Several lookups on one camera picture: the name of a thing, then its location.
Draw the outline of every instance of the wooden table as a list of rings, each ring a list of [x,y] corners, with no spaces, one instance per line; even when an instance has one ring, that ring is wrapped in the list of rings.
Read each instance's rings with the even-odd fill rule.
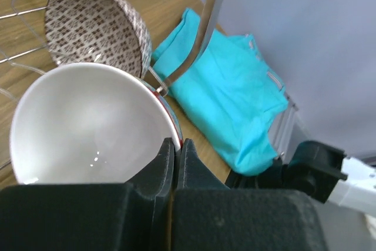
[[[13,13],[12,0],[0,0],[0,16]],[[180,17],[186,7],[193,8],[201,13],[200,0],[128,0],[141,14],[152,36],[153,46],[157,47],[165,37],[179,23]],[[43,7],[46,0],[14,0],[19,11]],[[42,45],[44,11],[26,14],[23,19],[12,17],[0,20],[0,50],[12,56]],[[24,20],[35,30],[35,34],[23,23]],[[46,49],[30,53],[13,61],[0,63],[0,88],[11,93],[19,99],[30,84],[41,74],[28,69],[37,67],[49,71],[55,67]],[[150,77],[146,78],[151,84],[155,82]],[[177,103],[167,98],[175,111],[183,130],[185,138],[192,138],[203,163],[222,181],[226,180],[230,172],[229,167],[219,158],[200,131],[190,123]],[[0,166],[9,161],[9,128],[16,107],[16,101],[0,93]],[[16,184],[11,165],[0,170],[0,188]]]

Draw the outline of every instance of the bowl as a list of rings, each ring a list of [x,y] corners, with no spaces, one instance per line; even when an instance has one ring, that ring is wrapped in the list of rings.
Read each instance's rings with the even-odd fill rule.
[[[48,0],[45,37],[58,66],[104,63],[143,78],[150,65],[150,33],[125,0]]]
[[[165,138],[180,150],[168,109],[140,79],[105,64],[73,63],[28,88],[9,148],[19,183],[122,183],[155,158]]]

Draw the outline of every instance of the towel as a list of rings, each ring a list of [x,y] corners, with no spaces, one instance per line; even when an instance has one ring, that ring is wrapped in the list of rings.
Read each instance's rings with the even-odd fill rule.
[[[162,79],[186,59],[199,22],[187,8],[154,51],[153,68]],[[169,95],[235,172],[253,176],[271,166],[277,152],[268,129],[287,100],[282,80],[265,63],[253,36],[215,30],[203,55],[172,84]]]

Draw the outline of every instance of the metal rod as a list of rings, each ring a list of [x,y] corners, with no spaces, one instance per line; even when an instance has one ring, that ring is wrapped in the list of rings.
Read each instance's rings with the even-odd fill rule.
[[[32,52],[34,52],[34,51],[41,50],[41,49],[43,49],[43,48],[46,48],[46,46],[45,46],[45,45],[42,45],[42,46],[40,46],[40,47],[36,47],[36,48],[30,49],[30,50],[25,51],[25,52],[23,52],[23,53],[19,53],[19,54],[17,54],[17,55],[14,55],[14,56],[12,56],[12,57],[5,58],[5,59],[3,59],[3,60],[0,60],[0,64],[1,64],[1,63],[4,63],[4,62],[7,62],[7,61],[10,61],[10,60],[13,60],[13,59],[16,59],[16,58],[19,58],[19,57],[21,57],[21,56],[24,56],[24,55],[26,55],[26,54],[32,53]]]
[[[149,66],[147,68],[149,72],[154,76],[154,78],[158,81],[158,83],[163,87],[163,89],[168,89],[168,87],[165,85],[165,83],[162,81],[162,79],[159,77],[159,75],[154,71],[154,69]]]
[[[79,62],[80,62],[80,60],[77,60],[76,58],[73,58],[71,55],[68,55],[68,54],[65,54],[65,53],[62,53],[62,52],[53,51],[53,50],[51,50],[51,49],[49,49],[49,48],[48,48],[48,52],[49,52],[49,53],[52,53],[52,54],[60,55],[60,56],[63,56],[63,57],[67,57],[67,58],[69,58],[70,60],[75,61],[76,63],[79,63]]]
[[[18,10],[15,7],[16,0],[11,0],[11,7],[13,12],[16,14],[18,13]],[[43,44],[44,40],[34,31],[34,29],[27,23],[27,21],[23,18],[22,15],[18,15],[19,19],[29,28],[29,30],[32,32],[32,34]]]
[[[267,71],[266,74],[268,75],[268,77],[276,83],[276,85],[278,86],[278,89],[279,90],[282,90],[283,89],[283,86],[282,86],[282,83],[276,78],[276,76],[274,76],[270,71]]]
[[[38,73],[40,75],[44,75],[46,73],[45,71],[43,71],[41,69],[38,69],[37,67],[28,66],[28,65],[24,65],[24,64],[20,64],[20,63],[16,63],[16,62],[11,62],[11,66],[13,66],[13,67],[21,67],[21,68],[24,68],[24,69],[36,72],[36,73]]]
[[[277,126],[277,130],[276,130],[276,134],[274,135],[274,139],[273,139],[273,143],[272,143],[274,148],[278,148],[279,147],[279,143],[280,143],[280,131],[281,131],[282,124],[284,122],[287,110],[288,110],[288,108],[285,111],[283,111],[283,113],[281,114],[281,118],[278,120],[278,126]]]
[[[14,16],[20,16],[20,15],[25,15],[25,14],[28,14],[28,13],[31,13],[31,12],[36,12],[36,11],[40,11],[40,10],[44,10],[46,9],[46,7],[39,7],[39,8],[34,8],[34,9],[30,9],[30,10],[25,10],[25,11],[21,11],[21,12],[17,12],[17,13],[12,13],[12,14],[8,14],[8,15],[3,15],[3,16],[0,16],[0,20],[2,19],[6,19],[6,18],[11,18],[11,17],[14,17]]]
[[[278,148],[276,149],[278,153],[287,152],[288,144],[290,143],[291,134],[293,132],[295,114],[296,114],[295,109],[291,107],[288,112],[286,123],[284,124],[281,135],[280,135]]]
[[[184,74],[189,67],[197,61],[204,53],[212,37],[214,28],[217,24],[219,10],[223,0],[206,0],[204,9],[201,14],[199,29],[197,31],[196,39],[194,40],[193,47],[189,52],[184,62],[165,80],[164,84],[169,87],[176,81],[182,74]],[[164,89],[160,86],[157,91],[160,93]]]
[[[4,88],[0,88],[0,93],[8,97],[10,100],[17,101],[17,97],[11,94],[9,91],[5,90]]]
[[[5,168],[6,166],[8,166],[10,163],[11,163],[11,160],[6,161],[4,164],[2,164],[0,166],[0,170],[2,170],[3,168]]]

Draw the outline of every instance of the black plastic part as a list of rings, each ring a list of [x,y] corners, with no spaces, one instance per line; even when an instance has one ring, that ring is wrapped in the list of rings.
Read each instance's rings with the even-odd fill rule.
[[[258,176],[253,177],[253,186],[251,186],[252,184],[249,180],[246,187],[281,189],[283,188],[283,176],[286,168],[287,165],[282,164],[281,160],[275,160],[272,167]]]
[[[0,192],[0,250],[167,250],[174,146],[127,183],[29,185]]]
[[[148,199],[148,210],[153,211],[150,222],[149,250],[167,250],[169,200],[172,194],[175,151],[171,138],[166,138],[158,155],[128,183]]]
[[[231,170],[224,184],[229,188],[238,188],[242,178],[246,177]]]
[[[145,204],[123,183],[8,187],[0,193],[0,250],[147,250]]]
[[[183,189],[172,251],[326,251],[315,208],[293,190]]]
[[[303,142],[284,171],[284,187],[303,191],[324,203],[338,180],[347,179],[341,172],[344,158],[343,150],[316,141]]]
[[[186,139],[180,155],[179,174],[176,189],[228,189],[201,162],[194,147],[193,140]]]
[[[192,140],[185,141],[179,157],[170,139],[127,183],[0,191],[0,250],[169,250],[174,175],[172,251],[327,250],[305,195],[230,190],[201,163]]]

